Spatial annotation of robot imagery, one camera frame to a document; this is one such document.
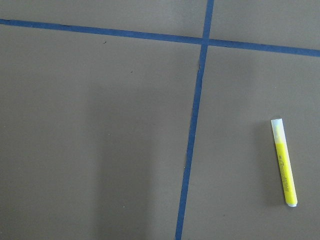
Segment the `yellow highlighter pen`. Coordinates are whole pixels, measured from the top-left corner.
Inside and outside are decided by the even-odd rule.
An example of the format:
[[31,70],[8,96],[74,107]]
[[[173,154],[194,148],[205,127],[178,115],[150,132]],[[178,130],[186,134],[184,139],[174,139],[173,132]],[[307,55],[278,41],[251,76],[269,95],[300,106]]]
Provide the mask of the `yellow highlighter pen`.
[[277,154],[285,203],[289,207],[295,208],[298,205],[298,198],[296,194],[293,172],[291,168],[283,119],[272,119],[270,122]]

